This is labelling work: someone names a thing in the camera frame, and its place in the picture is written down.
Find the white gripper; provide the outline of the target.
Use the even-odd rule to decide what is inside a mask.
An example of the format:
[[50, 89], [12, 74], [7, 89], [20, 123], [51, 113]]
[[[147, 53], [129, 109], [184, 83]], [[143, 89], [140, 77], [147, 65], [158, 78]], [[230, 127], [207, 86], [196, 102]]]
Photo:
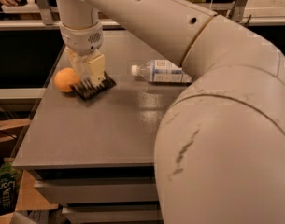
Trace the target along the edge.
[[60, 31], [64, 43], [68, 46], [67, 55], [76, 74], [81, 80], [90, 78], [92, 84], [98, 86], [105, 79], [105, 56], [100, 54], [87, 59], [84, 55], [102, 46], [104, 41], [102, 24], [98, 22], [89, 28], [73, 29], [61, 23]]

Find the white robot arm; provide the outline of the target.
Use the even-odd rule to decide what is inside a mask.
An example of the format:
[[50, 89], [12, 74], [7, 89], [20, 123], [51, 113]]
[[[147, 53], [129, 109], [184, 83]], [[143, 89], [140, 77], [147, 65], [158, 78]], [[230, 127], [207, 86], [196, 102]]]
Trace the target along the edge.
[[[82, 0], [193, 79], [154, 148], [164, 224], [285, 224], [285, 56], [184, 0]], [[61, 0], [60, 12], [73, 8]]]

